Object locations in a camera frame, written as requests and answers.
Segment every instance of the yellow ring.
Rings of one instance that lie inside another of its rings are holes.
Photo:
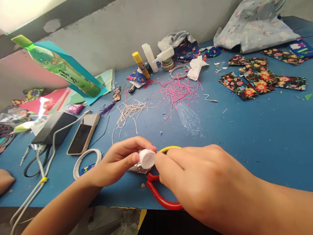
[[[181,149],[181,147],[178,147],[178,146],[168,146],[168,147],[165,147],[164,149],[161,149],[159,152],[166,153],[170,149]]]

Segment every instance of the smartphone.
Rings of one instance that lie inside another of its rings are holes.
[[[99,120],[99,114],[87,114],[83,117],[68,148],[68,155],[80,155],[87,151]]]

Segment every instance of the green plastic bottle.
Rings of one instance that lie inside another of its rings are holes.
[[[92,83],[79,72],[77,72],[57,53],[34,45],[31,40],[24,37],[23,35],[16,36],[11,40],[28,50],[32,59],[41,67],[44,67],[48,71],[59,75],[69,83],[77,86],[85,94],[91,97],[95,97],[100,93],[101,89],[99,86]]]

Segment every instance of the hand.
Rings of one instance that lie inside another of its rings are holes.
[[[222,234],[257,234],[273,214],[269,183],[217,145],[158,152],[156,168],[183,208]]]
[[[115,143],[101,162],[84,175],[89,175],[93,186],[106,187],[116,183],[124,173],[139,162],[138,150],[157,148],[148,140],[136,136]]]

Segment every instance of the purple tassel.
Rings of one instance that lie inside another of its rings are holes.
[[[106,113],[110,112],[111,109],[113,108],[113,106],[115,105],[115,103],[110,104],[107,107],[103,107],[101,112],[99,113],[100,116],[104,116]]]

